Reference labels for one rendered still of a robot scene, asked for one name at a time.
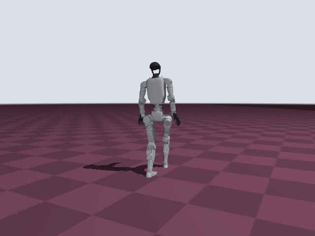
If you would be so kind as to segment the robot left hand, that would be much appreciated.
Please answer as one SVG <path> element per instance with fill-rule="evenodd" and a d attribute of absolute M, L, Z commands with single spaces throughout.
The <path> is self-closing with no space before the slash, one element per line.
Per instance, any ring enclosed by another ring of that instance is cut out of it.
<path fill-rule="evenodd" d="M 142 125 L 143 125 L 143 118 L 141 118 L 141 115 L 140 115 L 140 118 L 139 118 L 139 121 L 138 121 L 138 123 L 140 122 L 140 124 L 142 123 Z M 139 125 L 140 125 L 139 124 Z M 144 123 L 145 124 L 145 123 Z"/>

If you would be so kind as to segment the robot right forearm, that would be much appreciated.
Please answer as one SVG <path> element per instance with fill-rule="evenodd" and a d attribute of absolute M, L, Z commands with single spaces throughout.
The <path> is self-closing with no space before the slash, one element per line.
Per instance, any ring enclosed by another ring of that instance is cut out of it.
<path fill-rule="evenodd" d="M 171 111 L 170 114 L 173 116 L 173 113 L 176 113 L 175 99 L 173 101 L 170 101 L 169 104 L 170 104 L 170 111 Z"/>

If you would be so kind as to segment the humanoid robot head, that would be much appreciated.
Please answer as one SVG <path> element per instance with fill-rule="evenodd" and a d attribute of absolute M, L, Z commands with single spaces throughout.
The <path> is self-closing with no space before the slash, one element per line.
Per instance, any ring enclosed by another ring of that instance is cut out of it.
<path fill-rule="evenodd" d="M 157 77 L 159 77 L 160 68 L 161 68 L 161 66 L 160 66 L 157 62 L 152 62 L 152 63 L 150 64 L 150 69 L 151 69 L 152 73 L 153 73 L 153 70 L 159 69 L 159 73 L 156 73 L 156 74 L 153 73 L 152 78 L 157 78 Z"/>

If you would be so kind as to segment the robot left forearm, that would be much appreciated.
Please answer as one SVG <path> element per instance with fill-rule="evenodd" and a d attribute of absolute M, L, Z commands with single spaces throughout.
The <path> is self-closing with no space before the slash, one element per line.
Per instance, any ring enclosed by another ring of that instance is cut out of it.
<path fill-rule="evenodd" d="M 138 105 L 139 105 L 139 113 L 140 113 L 140 115 L 141 115 L 141 118 L 143 118 L 144 116 L 145 116 L 145 109 L 144 109 L 144 107 L 145 107 L 145 104 L 142 104 L 142 103 L 139 103 L 138 102 Z"/>

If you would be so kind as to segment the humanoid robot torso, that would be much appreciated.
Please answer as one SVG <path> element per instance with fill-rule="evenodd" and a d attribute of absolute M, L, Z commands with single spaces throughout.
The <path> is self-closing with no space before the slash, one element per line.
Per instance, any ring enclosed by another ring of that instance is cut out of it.
<path fill-rule="evenodd" d="M 151 104 L 155 105 L 154 110 L 151 112 L 151 121 L 163 122 L 162 117 L 164 111 L 162 106 L 166 99 L 166 84 L 163 77 L 149 78 L 146 81 L 148 99 Z"/>

